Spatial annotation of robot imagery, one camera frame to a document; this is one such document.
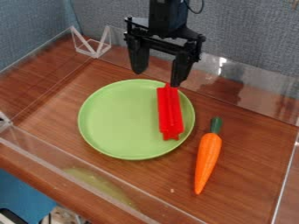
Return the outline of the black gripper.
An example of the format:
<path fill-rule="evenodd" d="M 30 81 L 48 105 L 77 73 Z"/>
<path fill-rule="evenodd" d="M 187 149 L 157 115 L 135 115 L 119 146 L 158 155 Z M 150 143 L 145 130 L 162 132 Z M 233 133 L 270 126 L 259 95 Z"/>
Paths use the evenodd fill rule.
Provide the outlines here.
<path fill-rule="evenodd" d="M 127 43 L 131 67 L 141 74 L 149 67 L 150 50 L 175 55 L 179 51 L 190 53 L 195 62 L 202 59 L 202 44 L 206 37 L 182 25 L 167 35 L 151 33 L 149 19 L 126 17 L 125 41 Z M 193 69 L 193 59 L 187 54 L 178 54 L 173 61 L 171 86 L 178 88 L 187 80 Z"/>

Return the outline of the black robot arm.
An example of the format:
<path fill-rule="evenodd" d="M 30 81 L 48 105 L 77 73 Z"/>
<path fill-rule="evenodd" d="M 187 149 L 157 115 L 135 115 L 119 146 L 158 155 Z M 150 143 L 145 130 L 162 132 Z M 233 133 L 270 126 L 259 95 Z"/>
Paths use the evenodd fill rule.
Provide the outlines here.
<path fill-rule="evenodd" d="M 175 56 L 171 86 L 178 88 L 187 80 L 193 64 L 202 59 L 206 37 L 187 27 L 190 0 L 150 0 L 149 17 L 126 18 L 125 41 L 133 70 L 141 74 L 149 68 L 150 50 Z"/>

